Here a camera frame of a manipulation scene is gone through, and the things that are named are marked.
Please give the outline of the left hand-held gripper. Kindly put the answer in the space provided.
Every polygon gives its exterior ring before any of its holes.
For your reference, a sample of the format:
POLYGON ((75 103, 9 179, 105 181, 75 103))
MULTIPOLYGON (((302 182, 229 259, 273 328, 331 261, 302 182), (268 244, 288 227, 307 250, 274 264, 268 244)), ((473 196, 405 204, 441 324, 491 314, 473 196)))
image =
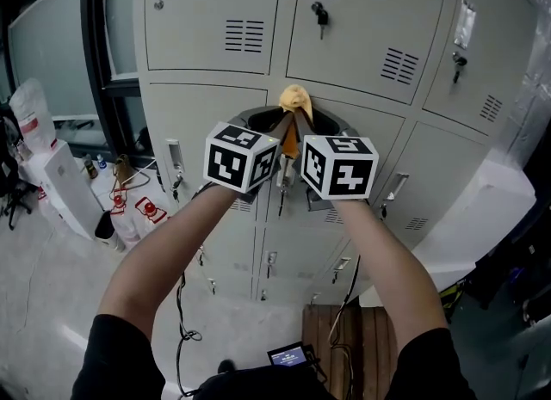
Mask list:
POLYGON ((293 121, 294 114, 281 107, 259 107, 241 112, 229 123, 219 122, 206 138, 204 179, 249 193, 272 176, 281 141, 293 121))

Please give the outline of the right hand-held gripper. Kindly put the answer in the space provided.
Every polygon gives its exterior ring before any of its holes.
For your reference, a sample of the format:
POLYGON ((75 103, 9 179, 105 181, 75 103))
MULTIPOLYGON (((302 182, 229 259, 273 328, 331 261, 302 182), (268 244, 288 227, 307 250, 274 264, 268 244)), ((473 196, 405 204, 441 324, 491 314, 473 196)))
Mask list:
POLYGON ((369 138, 358 137, 352 125, 323 108, 313 109, 313 122, 298 109, 295 127, 304 137, 300 175, 320 199, 369 198, 379 162, 369 138))

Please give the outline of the yellow wiping cloth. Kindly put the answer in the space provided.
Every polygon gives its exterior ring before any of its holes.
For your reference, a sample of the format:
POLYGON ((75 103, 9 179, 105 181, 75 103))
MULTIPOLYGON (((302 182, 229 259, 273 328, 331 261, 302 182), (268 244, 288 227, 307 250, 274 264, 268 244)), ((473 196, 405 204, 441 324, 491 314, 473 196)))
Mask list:
MULTIPOLYGON (((294 113, 296 110, 301 110, 307 115, 310 121, 313 121, 311 98, 307 91, 298 84, 289 85, 283 90, 280 96, 279 105, 286 112, 294 113)), ((282 143, 282 153, 291 159, 296 159, 300 154, 299 140, 297 138, 294 120, 291 120, 286 131, 282 143)))

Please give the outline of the grey metal locker door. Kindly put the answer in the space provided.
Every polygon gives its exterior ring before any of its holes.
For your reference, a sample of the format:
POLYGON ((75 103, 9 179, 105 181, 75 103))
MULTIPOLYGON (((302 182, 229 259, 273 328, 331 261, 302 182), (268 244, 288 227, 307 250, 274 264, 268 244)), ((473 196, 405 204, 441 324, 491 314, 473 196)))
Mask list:
MULTIPOLYGON (((314 97, 313 108, 323 108, 352 125, 363 137, 368 137, 375 144, 375 149, 380 155, 380 162, 384 163, 390 153, 393 144, 398 137, 404 120, 399 116, 375 111, 344 102, 314 97)), ((266 194, 263 206, 257 211, 257 218, 267 224, 282 224, 289 227, 314 227, 320 230, 337 230, 342 225, 331 204, 314 204, 314 209, 309 209, 307 197, 308 186, 300 179, 294 167, 289 168, 289 174, 293 177, 288 186, 281 218, 278 218, 280 201, 280 188, 276 181, 263 188, 266 194)))

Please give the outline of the grey metal locker cabinet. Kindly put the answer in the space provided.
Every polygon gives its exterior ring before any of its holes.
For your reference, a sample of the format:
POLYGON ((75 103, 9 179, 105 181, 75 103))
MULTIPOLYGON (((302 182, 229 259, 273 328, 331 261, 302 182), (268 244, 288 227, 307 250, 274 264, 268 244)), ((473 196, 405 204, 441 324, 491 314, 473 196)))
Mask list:
POLYGON ((172 210, 204 183, 219 122, 289 85, 404 120, 369 202, 409 248, 450 209, 505 126, 535 0, 133 0, 139 84, 172 210), (324 39, 311 10, 329 14, 324 39), (467 59, 453 83, 453 52, 467 59), (180 173, 179 202, 171 186, 180 173))

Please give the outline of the person's right forearm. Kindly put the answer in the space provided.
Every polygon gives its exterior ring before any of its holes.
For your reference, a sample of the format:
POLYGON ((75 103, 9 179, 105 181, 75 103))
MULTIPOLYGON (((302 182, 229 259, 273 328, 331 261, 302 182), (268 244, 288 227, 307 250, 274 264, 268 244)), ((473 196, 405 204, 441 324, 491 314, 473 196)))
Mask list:
POLYGON ((433 280, 414 254, 359 200, 333 203, 361 264, 390 316, 398 349, 433 329, 448 327, 433 280))

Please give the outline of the person's left forearm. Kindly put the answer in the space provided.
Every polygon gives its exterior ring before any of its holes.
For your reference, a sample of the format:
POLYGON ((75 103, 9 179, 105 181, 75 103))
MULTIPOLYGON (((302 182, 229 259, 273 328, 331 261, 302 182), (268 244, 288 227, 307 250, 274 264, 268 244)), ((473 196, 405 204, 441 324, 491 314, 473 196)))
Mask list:
POLYGON ((203 188, 149 233, 116 269, 98 313, 121 318, 151 338, 159 306, 237 196, 220 185, 203 188))

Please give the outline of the brown paper bag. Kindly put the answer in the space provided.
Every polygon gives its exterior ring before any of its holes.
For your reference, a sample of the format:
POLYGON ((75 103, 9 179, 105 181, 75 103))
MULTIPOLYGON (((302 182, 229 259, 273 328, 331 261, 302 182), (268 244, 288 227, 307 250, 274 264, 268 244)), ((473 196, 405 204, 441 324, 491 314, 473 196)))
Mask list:
POLYGON ((113 176, 115 186, 122 187, 133 176, 133 167, 130 164, 128 155, 122 154, 116 158, 113 165, 113 176))

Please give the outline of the low white table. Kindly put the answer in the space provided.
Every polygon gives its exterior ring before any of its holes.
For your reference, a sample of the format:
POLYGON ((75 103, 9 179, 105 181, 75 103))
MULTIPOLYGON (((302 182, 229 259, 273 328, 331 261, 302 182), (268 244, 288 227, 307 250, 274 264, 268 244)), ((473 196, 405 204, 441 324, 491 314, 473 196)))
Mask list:
MULTIPOLYGON (((40 180, 38 175, 34 172, 37 170, 35 165, 40 161, 39 157, 33 156, 28 162, 21 162, 19 166, 19 172, 21 177, 25 180, 39 184, 40 180)), ((74 157, 75 164, 81 173, 81 176, 89 184, 93 194, 101 204, 103 210, 108 210, 112 207, 112 200, 109 198, 110 191, 115 182, 113 176, 113 164, 108 163, 106 169, 99 169, 96 161, 93 162, 98 171, 98 176, 95 179, 90 179, 84 162, 80 158, 74 157)), ((129 186, 137 186, 135 189, 129 189, 129 194, 136 200, 144 196, 149 198, 155 204, 167 209, 169 201, 165 195, 164 190, 158 182, 157 171, 155 169, 144 169, 140 174, 137 174, 129 183, 129 186)))

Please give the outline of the white foam block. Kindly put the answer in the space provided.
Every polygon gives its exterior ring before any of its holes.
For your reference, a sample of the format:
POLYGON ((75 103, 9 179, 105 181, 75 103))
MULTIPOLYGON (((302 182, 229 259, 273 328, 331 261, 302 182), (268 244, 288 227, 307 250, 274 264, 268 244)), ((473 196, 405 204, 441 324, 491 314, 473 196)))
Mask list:
POLYGON ((496 247, 535 203, 535 190, 521 170, 485 161, 413 254, 428 268, 473 265, 496 247))
POLYGON ((370 274, 372 286, 359 295, 361 307, 383 307, 389 313, 413 308, 430 309, 438 305, 437 294, 472 272, 474 262, 426 266, 404 252, 362 266, 370 274))

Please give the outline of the white waste bin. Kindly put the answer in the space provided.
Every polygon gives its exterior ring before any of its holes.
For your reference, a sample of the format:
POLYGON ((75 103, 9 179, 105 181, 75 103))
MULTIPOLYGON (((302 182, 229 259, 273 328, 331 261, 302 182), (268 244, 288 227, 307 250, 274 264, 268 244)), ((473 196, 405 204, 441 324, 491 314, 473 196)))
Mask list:
POLYGON ((124 243, 121 241, 118 233, 113 226, 111 214, 105 211, 95 229, 95 238, 99 243, 102 243, 115 251, 122 252, 125 249, 124 243))

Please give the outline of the white water dispenser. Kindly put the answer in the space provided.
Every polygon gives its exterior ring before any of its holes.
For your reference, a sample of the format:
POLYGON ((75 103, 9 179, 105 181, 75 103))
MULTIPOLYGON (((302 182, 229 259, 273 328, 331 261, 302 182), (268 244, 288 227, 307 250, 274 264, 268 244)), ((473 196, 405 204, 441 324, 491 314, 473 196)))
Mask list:
POLYGON ((65 141, 58 140, 48 153, 34 154, 22 167, 70 228, 82 237, 96 238, 103 209, 65 141))

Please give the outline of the black and yellow bag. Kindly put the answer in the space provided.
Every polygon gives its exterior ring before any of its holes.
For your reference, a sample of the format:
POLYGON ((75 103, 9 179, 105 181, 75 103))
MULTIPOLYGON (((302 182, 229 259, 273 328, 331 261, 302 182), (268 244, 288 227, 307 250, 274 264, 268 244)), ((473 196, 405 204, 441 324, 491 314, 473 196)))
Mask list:
POLYGON ((440 300, 443 305, 444 315, 448 323, 452 322, 452 316, 455 312, 456 306, 459 304, 462 295, 464 294, 464 287, 466 280, 459 280, 454 285, 439 292, 440 300))

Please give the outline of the black office chair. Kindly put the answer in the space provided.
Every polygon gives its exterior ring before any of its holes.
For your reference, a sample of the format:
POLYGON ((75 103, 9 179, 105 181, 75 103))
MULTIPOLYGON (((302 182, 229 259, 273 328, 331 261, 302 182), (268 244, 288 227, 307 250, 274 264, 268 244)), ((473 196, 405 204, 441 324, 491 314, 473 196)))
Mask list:
POLYGON ((13 144, 21 140, 15 116, 6 104, 0 103, 0 217, 9 218, 11 231, 15 229, 13 218, 16 208, 20 207, 31 214, 32 208, 25 198, 37 190, 36 186, 20 177, 13 144))

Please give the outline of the person's black clothing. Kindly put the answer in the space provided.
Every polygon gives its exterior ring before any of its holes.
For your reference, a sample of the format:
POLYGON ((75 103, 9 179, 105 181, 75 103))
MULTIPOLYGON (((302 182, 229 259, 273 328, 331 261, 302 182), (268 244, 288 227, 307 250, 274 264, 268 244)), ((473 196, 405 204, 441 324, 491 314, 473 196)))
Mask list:
MULTIPOLYGON (((96 316, 71 400, 160 400, 164 385, 145 335, 118 317, 96 316)), ((309 368, 264 366, 215 375, 194 400, 336 399, 309 368)), ((448 329, 405 345, 385 400, 477 400, 448 329)))

